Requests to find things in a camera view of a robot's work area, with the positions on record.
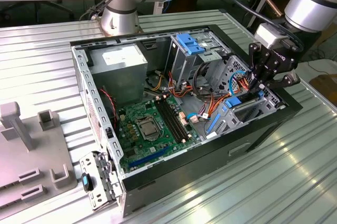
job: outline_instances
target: red cable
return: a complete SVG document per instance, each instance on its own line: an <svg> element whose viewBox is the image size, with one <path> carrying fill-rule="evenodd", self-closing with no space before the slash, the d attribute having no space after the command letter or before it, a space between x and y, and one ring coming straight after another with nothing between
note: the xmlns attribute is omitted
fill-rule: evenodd
<svg viewBox="0 0 337 224"><path fill-rule="evenodd" d="M100 91L102 91L108 97L108 99L110 100L110 103L112 105L112 110L113 110L114 116L115 116L115 119L114 119L114 121L115 121L115 123L114 123L114 129L116 129L117 116L116 116L115 105L112 102L111 96L107 92L105 92L103 89L100 89Z"/></svg>

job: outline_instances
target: ram slot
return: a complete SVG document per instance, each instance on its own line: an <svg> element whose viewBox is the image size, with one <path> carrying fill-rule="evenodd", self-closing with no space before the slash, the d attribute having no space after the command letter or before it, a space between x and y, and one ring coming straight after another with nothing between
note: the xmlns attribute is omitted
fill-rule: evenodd
<svg viewBox="0 0 337 224"><path fill-rule="evenodd" d="M182 140L187 140L188 136L185 130L180 125L180 122L175 117L174 112L172 111L166 100L155 101L155 106L159 111L159 114L162 116L168 129L173 134L175 142L180 143L182 142Z"/></svg>

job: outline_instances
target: metal table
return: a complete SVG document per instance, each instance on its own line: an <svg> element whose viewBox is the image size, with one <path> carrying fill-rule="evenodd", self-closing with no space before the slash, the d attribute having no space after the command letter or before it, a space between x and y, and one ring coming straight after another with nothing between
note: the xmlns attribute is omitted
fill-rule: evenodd
<svg viewBox="0 0 337 224"><path fill-rule="evenodd" d="M144 31L217 24L246 51L252 41L219 11L143 16L140 22ZM78 179L79 158L96 144L78 93L69 41L97 37L102 33L94 21L0 30L0 102L17 101L23 118L57 111ZM336 110L303 84L288 89L303 110L261 147L127 219L116 204L93 213L79 183L3 223L335 223Z"/></svg>

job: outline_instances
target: green motherboard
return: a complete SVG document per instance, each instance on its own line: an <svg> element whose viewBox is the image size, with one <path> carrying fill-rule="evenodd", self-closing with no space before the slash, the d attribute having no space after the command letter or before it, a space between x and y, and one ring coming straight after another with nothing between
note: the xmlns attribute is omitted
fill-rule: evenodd
<svg viewBox="0 0 337 224"><path fill-rule="evenodd" d="M120 164L126 173L201 141L189 123L182 124L179 117L181 108L174 97L169 96L161 101L145 101L118 111L118 139L124 152Z"/></svg>

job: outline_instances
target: cpu socket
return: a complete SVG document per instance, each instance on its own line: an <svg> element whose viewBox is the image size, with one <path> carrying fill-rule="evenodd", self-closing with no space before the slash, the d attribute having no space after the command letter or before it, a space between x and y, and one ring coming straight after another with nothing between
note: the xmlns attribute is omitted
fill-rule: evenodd
<svg viewBox="0 0 337 224"><path fill-rule="evenodd" d="M160 136L160 130L154 118L147 116L136 121L145 140L155 141Z"/></svg>

